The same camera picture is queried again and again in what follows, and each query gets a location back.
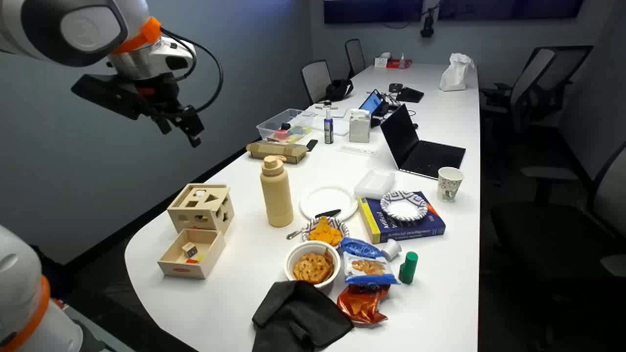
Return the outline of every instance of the paper cup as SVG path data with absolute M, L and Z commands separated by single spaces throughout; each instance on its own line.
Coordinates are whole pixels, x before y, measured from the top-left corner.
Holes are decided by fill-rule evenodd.
M 438 196 L 444 200 L 454 200 L 458 189 L 463 183 L 463 173 L 452 167 L 444 167 L 438 171 Z

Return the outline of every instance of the black cloth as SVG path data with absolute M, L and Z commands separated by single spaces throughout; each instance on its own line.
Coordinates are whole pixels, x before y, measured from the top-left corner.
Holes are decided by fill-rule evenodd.
M 254 352 L 313 352 L 352 331 L 352 322 L 307 282 L 276 282 L 252 318 Z

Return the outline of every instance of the wooden block toy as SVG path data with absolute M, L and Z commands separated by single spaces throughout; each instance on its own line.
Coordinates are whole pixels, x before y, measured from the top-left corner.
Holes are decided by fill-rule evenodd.
M 197 255 L 197 247 L 193 243 L 186 243 L 182 247 L 182 253 L 188 257 L 188 259 L 193 259 Z
M 188 245 L 195 249 L 195 257 L 188 259 Z M 225 249 L 223 235 L 207 230 L 184 230 L 178 239 L 160 257 L 158 267 L 166 277 L 205 279 L 221 251 Z
M 168 214 L 178 234 L 182 230 L 225 234 L 235 218 L 229 189 L 223 185 L 188 185 L 170 204 Z

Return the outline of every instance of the snack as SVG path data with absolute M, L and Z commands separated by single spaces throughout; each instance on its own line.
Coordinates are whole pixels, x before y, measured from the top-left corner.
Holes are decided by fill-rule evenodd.
M 301 282 L 321 284 L 325 282 L 334 271 L 332 259 L 328 253 L 309 253 L 303 255 L 293 265 L 293 277 Z
M 309 234 L 309 241 L 328 243 L 330 247 L 338 247 L 340 239 L 342 239 L 340 232 L 332 228 L 328 218 L 321 218 L 313 228 L 313 232 Z
M 377 312 L 389 286 L 348 286 L 338 298 L 336 308 L 352 320 L 354 325 L 377 325 L 387 318 Z
M 385 267 L 375 261 L 354 261 L 352 269 L 368 277 L 381 277 L 385 273 Z
M 340 241 L 344 253 L 344 275 L 348 286 L 391 286 L 397 284 L 383 253 L 358 239 Z

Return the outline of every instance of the tan bottle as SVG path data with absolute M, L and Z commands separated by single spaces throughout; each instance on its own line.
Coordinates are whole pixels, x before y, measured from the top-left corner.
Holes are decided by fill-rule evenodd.
M 285 228 L 293 222 L 289 179 L 281 157 L 266 157 L 260 175 L 262 196 L 266 200 L 268 224 Z

